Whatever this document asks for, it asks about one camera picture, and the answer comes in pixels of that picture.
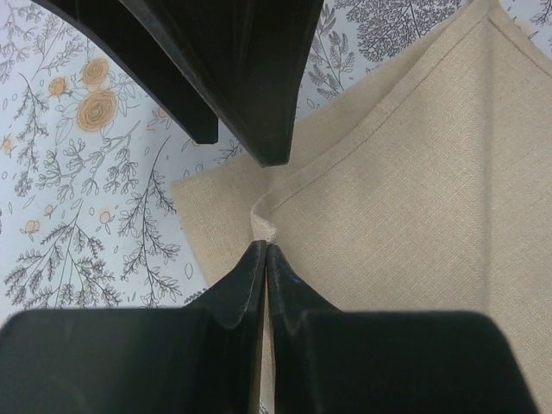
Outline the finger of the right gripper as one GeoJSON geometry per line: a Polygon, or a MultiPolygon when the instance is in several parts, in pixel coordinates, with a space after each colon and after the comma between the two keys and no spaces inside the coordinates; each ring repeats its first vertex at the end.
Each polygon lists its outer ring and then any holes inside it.
{"type": "Polygon", "coordinates": [[[222,121],[261,166],[290,159],[298,89],[321,1],[125,1],[176,72],[151,91],[194,121],[222,121]]]}
{"type": "Polygon", "coordinates": [[[38,4],[100,46],[197,144],[218,142],[215,113],[121,2],[38,4]]]}

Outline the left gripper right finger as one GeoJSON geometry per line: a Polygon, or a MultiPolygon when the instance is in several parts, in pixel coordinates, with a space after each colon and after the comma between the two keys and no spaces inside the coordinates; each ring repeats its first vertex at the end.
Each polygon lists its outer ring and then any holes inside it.
{"type": "Polygon", "coordinates": [[[337,309],[267,250],[278,413],[534,413],[508,341],[472,311],[337,309]]]}

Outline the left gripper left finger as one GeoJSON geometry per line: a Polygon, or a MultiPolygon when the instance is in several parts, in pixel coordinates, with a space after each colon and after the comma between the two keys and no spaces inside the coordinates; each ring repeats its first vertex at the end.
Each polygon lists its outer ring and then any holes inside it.
{"type": "Polygon", "coordinates": [[[267,244],[181,308],[26,310],[1,330],[4,413],[256,413],[267,244]]]}

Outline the beige linen napkin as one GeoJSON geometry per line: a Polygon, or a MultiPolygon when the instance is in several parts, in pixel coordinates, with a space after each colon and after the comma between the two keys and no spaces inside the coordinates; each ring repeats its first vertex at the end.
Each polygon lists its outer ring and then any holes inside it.
{"type": "Polygon", "coordinates": [[[466,309],[551,410],[551,62],[472,1],[300,121],[289,162],[172,183],[208,283],[255,240],[344,310],[466,309]]]}

